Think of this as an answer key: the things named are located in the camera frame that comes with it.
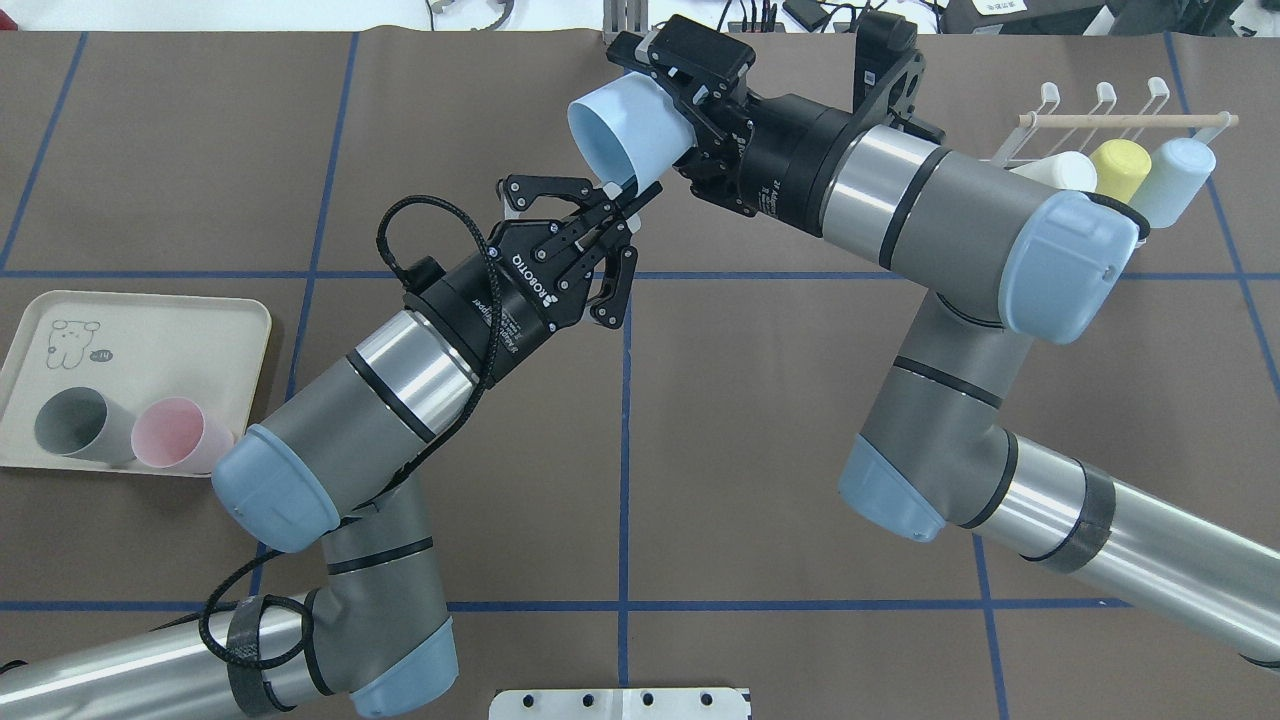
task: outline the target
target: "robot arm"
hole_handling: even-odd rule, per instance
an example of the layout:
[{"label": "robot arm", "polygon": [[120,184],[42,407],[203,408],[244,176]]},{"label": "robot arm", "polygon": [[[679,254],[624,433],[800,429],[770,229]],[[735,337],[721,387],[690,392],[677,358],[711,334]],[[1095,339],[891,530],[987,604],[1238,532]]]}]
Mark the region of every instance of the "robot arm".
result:
[{"label": "robot arm", "polygon": [[[692,128],[675,167],[695,196],[772,215],[932,291],[841,495],[919,542],[947,523],[972,529],[1280,670],[1280,553],[996,425],[1034,338],[1079,337],[1146,220],[943,147],[913,114],[924,69],[914,26],[876,12],[859,23],[852,113],[758,96],[746,87],[754,51],[681,17],[608,50]],[[593,168],[611,167],[607,143],[577,140]]]},{"label": "robot arm", "polygon": [[[452,205],[429,196],[397,202],[378,240],[404,286],[403,309],[250,428],[214,471],[232,516],[275,551],[237,570],[198,619],[4,671],[0,716],[260,717],[349,693],[360,715],[384,717],[444,693],[458,674],[452,620],[422,489],[402,480],[465,421],[479,388],[552,334],[584,315],[622,327],[636,211],[660,190],[509,176],[498,184],[507,219],[488,242],[458,211],[483,249],[448,273],[430,258],[401,268],[385,234],[401,208]],[[577,209],[556,220],[520,218],[548,196]],[[218,605],[262,561],[316,539],[325,587]]]},{"label": "robot arm", "polygon": [[[637,259],[636,210],[662,187],[635,190],[511,176],[498,184],[509,219],[494,228],[488,256],[448,273],[430,258],[408,270],[392,258],[404,307],[219,462],[214,489],[228,512],[266,546],[298,552],[407,477],[463,418],[477,386],[492,387],[584,313],[620,328]],[[548,196],[577,210],[561,220],[515,219]],[[589,299],[602,261],[600,291]]]}]

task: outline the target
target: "wooden rod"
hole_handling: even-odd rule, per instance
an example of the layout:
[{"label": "wooden rod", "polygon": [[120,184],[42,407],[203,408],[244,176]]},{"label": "wooden rod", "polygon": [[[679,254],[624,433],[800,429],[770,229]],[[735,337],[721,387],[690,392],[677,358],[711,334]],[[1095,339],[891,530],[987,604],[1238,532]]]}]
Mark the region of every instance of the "wooden rod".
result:
[{"label": "wooden rod", "polygon": [[[1018,115],[1018,127],[1037,128],[1216,128],[1221,115]],[[1230,115],[1226,127],[1240,124],[1239,115]]]}]

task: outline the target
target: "cup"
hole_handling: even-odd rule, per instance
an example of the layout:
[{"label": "cup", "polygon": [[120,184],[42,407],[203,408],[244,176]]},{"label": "cup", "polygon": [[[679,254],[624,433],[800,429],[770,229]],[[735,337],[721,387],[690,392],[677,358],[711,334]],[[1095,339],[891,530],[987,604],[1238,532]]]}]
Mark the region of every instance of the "cup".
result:
[{"label": "cup", "polygon": [[568,128],[600,182],[644,192],[692,147],[694,126],[649,76],[628,73],[568,106]]},{"label": "cup", "polygon": [[1041,158],[1010,172],[1059,190],[1093,192],[1098,187],[1098,170],[1093,161],[1075,150]]},{"label": "cup", "polygon": [[1132,140],[1117,137],[1089,155],[1098,169],[1098,195],[1128,202],[1151,173],[1151,155]]},{"label": "cup", "polygon": [[1175,137],[1152,154],[1151,174],[1138,186],[1129,205],[1152,228],[1167,228],[1178,222],[1216,167],[1217,158],[1207,145]]},{"label": "cup", "polygon": [[63,457],[119,465],[133,459],[133,415],[88,387],[50,397],[36,414],[36,443]]},{"label": "cup", "polygon": [[133,424],[138,461],[157,470],[209,474],[234,443],[232,432],[188,397],[151,404]]}]

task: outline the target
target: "gray cup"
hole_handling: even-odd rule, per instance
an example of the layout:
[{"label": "gray cup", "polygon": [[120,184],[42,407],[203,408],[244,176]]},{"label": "gray cup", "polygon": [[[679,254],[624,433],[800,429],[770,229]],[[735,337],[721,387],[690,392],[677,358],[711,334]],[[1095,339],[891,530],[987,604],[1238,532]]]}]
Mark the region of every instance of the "gray cup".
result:
[{"label": "gray cup", "polygon": [[67,388],[36,415],[36,442],[46,452],[118,465],[133,459],[133,415],[88,387]]}]

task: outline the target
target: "blue tape line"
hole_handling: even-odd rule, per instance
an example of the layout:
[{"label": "blue tape line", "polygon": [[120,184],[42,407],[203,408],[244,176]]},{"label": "blue tape line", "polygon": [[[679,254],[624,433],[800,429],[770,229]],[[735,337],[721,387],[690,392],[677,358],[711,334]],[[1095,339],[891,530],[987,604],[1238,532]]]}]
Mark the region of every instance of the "blue tape line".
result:
[{"label": "blue tape line", "polygon": [[[1183,113],[1190,114],[1190,102],[1187,99],[1187,88],[1183,85],[1183,73],[1178,63],[1178,49],[1174,47],[1174,36],[1169,32],[1165,33],[1165,51],[1169,54],[1169,67],[1174,73],[1174,86],[1178,88],[1178,102],[1181,105]],[[1235,269],[1236,279],[1240,283],[1240,295],[1244,296],[1244,306],[1248,309],[1249,322],[1253,324],[1253,334],[1257,337],[1258,348],[1262,351],[1262,363],[1267,368],[1271,389],[1275,392],[1276,400],[1280,400],[1280,372],[1277,372],[1275,357],[1271,355],[1271,342],[1267,340],[1266,329],[1262,327],[1262,318],[1258,315],[1257,304],[1253,301],[1253,292],[1249,290],[1249,282],[1244,274],[1244,263],[1240,261],[1240,252],[1235,245],[1235,237],[1231,234],[1231,225],[1226,222],[1222,200],[1217,193],[1217,186],[1213,183],[1212,176],[1210,176],[1204,184],[1208,187],[1208,197],[1213,204],[1213,214],[1217,215],[1217,224],[1222,229],[1226,254],[1231,258],[1231,268]]]},{"label": "blue tape line", "polygon": [[36,188],[40,167],[45,164],[45,152],[49,151],[49,141],[54,138],[54,129],[58,127],[58,118],[61,117],[63,106],[67,104],[67,95],[70,94],[72,81],[76,79],[76,69],[79,68],[79,59],[84,54],[86,42],[88,42],[88,33],[82,32],[79,42],[76,44],[76,54],[72,55],[72,64],[67,68],[67,77],[63,78],[63,88],[58,94],[58,101],[54,102],[54,111],[49,115],[49,124],[45,126],[45,136],[40,138],[40,149],[36,151],[36,159],[31,164],[31,173],[27,174],[27,184],[23,186],[22,197],[18,199],[18,209],[14,210],[13,222],[9,223],[9,234],[5,237],[4,249],[0,249],[0,270],[9,263],[9,254],[13,252],[13,245],[18,240],[18,227],[22,225],[22,217],[27,213],[27,201],[31,200],[31,192]]},{"label": "blue tape line", "polygon": [[822,272],[701,272],[644,270],[635,274],[644,281],[901,281],[902,275],[884,272],[822,273]]},{"label": "blue tape line", "polygon": [[973,536],[973,557],[978,568],[978,591],[982,593],[982,616],[987,624],[987,650],[991,652],[991,676],[996,687],[996,710],[1000,720],[1009,720],[1009,696],[1005,692],[1005,667],[1000,661],[1000,638],[996,635],[996,611],[991,601],[991,580],[987,577],[987,552],[982,537]]},{"label": "blue tape line", "polygon": [[[449,602],[451,612],[617,612],[623,603],[616,600],[532,600],[532,601],[461,601]],[[1132,605],[1114,597],[1052,597],[991,600],[631,600],[627,614],[634,612],[911,612],[983,610],[1117,610]],[[198,601],[0,601],[0,612],[195,612],[205,606]]]},{"label": "blue tape line", "polygon": [[[650,273],[643,275],[637,273],[637,281],[698,281],[698,279],[767,279],[767,281],[804,281],[804,279],[900,279],[888,273],[870,273],[876,278],[845,278],[822,277],[814,278],[815,273],[719,273],[716,277],[707,277],[708,273]],[[35,279],[392,279],[389,270],[0,270],[0,278],[35,278]],[[1120,275],[1123,281],[1280,281],[1280,273],[1125,273]]]},{"label": "blue tape line", "polygon": [[534,600],[449,602],[449,612],[616,612],[613,600]]},{"label": "blue tape line", "polygon": [[[329,199],[333,197],[333,178],[338,172],[338,150],[342,147],[342,128],[347,119],[347,99],[351,96],[351,77],[356,69],[356,54],[360,50],[360,33],[351,33],[351,45],[347,50],[347,70],[342,78],[342,97],[338,100],[338,119],[333,126],[333,142],[329,146],[329,168],[325,170],[324,191],[320,195],[320,214],[316,218],[316,236],[311,245],[311,261],[307,265],[307,286],[302,291],[302,310],[298,313],[298,332],[293,337],[293,355],[289,357],[289,379],[284,386],[284,400],[288,401],[298,389],[298,359],[302,356],[302,341],[307,334],[307,319],[311,316],[311,299],[315,295],[316,269],[320,265],[320,251],[324,247],[324,229],[329,218]],[[261,555],[266,550],[261,542],[257,543],[257,552]],[[262,587],[262,571],[265,566],[253,569],[250,579],[250,594],[257,594]]]},{"label": "blue tape line", "polygon": [[5,278],[42,279],[302,279],[305,270],[3,270]]},{"label": "blue tape line", "polygon": [[631,601],[631,328],[632,305],[622,319],[622,438],[618,470],[618,687],[631,683],[628,605]]},{"label": "blue tape line", "polygon": [[0,600],[0,612],[198,612],[204,602],[141,600]]}]

